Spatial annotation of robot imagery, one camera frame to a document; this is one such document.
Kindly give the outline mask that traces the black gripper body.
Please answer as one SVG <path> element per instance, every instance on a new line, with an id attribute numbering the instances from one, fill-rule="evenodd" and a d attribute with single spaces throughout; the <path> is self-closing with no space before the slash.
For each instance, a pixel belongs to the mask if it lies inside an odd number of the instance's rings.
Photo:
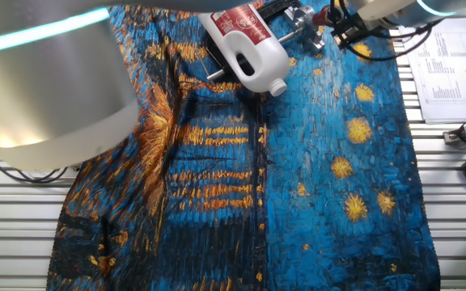
<path id="1" fill-rule="evenodd" d="M 340 48 L 347 48 L 365 36 L 365 24 L 357 13 L 347 15 L 338 24 L 344 24 L 347 27 L 345 33 L 347 36 L 346 45 L 338 45 Z"/>

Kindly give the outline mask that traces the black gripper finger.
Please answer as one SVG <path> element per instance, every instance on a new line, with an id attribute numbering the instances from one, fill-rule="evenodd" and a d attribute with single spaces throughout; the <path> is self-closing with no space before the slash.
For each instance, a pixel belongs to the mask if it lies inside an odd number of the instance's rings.
<path id="1" fill-rule="evenodd" d="M 346 30 L 347 27 L 344 24 L 336 24 L 332 30 L 332 36 L 336 45 L 346 45 Z"/>
<path id="2" fill-rule="evenodd" d="M 328 21 L 342 21 L 344 16 L 344 11 L 340 8 L 337 0 L 330 0 L 328 5 L 325 7 L 325 18 Z"/>

